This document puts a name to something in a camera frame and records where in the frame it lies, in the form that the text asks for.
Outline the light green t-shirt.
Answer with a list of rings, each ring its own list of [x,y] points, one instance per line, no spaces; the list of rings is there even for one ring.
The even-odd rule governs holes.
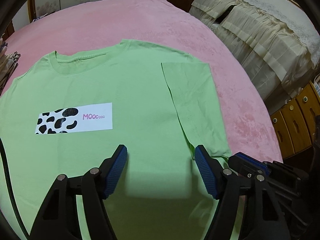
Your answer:
[[[1,96],[1,140],[28,230],[59,174],[83,175],[125,145],[104,203],[118,239],[201,239],[215,207],[194,149],[221,163],[231,153],[209,65],[137,40],[44,55]]]

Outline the stack of folded clothes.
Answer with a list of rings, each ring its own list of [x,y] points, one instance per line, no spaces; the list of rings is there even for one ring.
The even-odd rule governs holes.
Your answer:
[[[2,94],[5,85],[13,72],[18,66],[18,60],[21,55],[15,51],[11,54],[6,54],[8,43],[1,37],[1,56],[0,56],[0,93]]]

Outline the pink bed blanket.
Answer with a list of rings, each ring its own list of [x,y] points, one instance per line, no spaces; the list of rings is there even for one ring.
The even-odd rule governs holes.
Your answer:
[[[51,51],[72,55],[122,39],[161,44],[208,63],[231,151],[282,160],[267,108],[240,63],[206,25],[166,0],[87,2],[26,25],[8,38],[8,51],[21,55],[12,77]]]

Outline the wooden drawer chest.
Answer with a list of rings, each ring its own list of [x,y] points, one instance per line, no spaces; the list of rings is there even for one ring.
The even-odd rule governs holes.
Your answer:
[[[283,159],[313,145],[318,115],[319,94],[309,82],[297,96],[270,116]]]

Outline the cream lace covered furniture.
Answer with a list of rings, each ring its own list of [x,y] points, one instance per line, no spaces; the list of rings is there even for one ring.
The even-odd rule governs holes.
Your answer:
[[[319,64],[319,33],[288,0],[194,0],[204,23],[242,65],[263,99],[293,97]]]

